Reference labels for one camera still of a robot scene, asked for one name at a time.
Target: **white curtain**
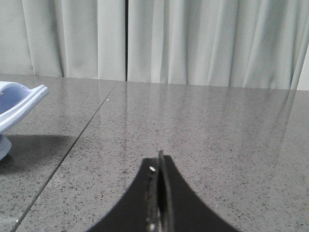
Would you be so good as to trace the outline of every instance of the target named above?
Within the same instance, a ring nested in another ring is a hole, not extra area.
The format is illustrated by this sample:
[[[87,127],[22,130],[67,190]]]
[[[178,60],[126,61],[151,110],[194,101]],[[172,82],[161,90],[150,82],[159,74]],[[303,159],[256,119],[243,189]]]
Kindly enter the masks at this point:
[[[125,80],[124,0],[0,0],[0,73]]]
[[[125,0],[0,0],[0,73],[125,80]],[[128,0],[128,81],[309,90],[308,0]]]

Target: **speckled granite surface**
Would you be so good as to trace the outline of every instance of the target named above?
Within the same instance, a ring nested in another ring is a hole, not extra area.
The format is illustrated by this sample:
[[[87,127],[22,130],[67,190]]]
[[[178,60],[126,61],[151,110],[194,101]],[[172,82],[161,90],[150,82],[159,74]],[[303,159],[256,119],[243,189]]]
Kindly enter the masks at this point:
[[[306,231],[308,98],[307,91],[118,82],[17,231],[85,231],[159,149],[240,231]]]
[[[4,74],[0,80],[50,88],[50,94],[5,133],[13,147],[0,162],[0,231],[8,232],[27,212],[116,82]]]

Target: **black object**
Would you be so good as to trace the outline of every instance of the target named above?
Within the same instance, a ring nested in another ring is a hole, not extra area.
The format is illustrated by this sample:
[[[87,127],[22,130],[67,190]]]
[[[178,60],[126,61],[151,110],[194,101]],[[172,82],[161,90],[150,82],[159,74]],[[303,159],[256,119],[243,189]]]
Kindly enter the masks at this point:
[[[88,232],[237,232],[190,189],[172,158],[143,159],[130,188]]]

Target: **gray countertop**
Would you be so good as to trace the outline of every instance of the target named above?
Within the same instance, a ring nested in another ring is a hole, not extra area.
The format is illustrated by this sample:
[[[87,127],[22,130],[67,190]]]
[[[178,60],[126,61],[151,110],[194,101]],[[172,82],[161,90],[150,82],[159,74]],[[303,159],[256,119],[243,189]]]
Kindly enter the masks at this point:
[[[0,75],[50,94],[5,135],[0,231],[83,232],[164,150],[244,232],[309,230],[309,91]]]

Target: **curtain gap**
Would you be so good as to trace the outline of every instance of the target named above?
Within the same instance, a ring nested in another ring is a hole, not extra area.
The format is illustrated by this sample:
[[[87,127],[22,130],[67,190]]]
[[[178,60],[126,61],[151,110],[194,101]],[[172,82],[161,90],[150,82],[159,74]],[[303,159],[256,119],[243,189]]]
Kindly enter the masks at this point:
[[[127,46],[128,46],[128,9],[129,9],[129,0],[126,0],[126,81],[127,81]]]

